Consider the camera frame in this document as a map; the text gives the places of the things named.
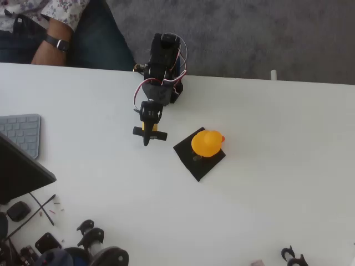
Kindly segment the person's left hand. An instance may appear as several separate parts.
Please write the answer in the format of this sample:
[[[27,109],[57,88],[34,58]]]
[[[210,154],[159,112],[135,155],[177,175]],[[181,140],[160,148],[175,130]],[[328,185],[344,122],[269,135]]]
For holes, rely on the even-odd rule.
[[[65,66],[66,53],[43,41],[38,47],[31,64]]]

